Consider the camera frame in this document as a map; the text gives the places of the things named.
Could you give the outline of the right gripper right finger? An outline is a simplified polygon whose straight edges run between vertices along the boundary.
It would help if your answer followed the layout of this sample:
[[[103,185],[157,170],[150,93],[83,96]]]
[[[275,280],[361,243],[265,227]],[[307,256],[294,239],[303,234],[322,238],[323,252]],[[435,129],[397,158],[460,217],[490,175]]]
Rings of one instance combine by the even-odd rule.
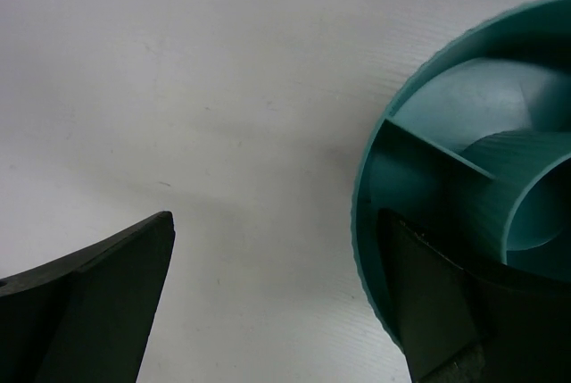
[[[570,286],[514,269],[389,209],[377,218],[414,382],[568,382]]]

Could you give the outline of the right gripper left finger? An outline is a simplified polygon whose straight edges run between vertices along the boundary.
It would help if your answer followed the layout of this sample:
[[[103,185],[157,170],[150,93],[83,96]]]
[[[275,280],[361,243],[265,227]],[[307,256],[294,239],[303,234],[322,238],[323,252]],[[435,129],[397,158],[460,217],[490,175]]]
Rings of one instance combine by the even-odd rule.
[[[137,380],[174,246],[158,212],[1,280],[3,382]]]

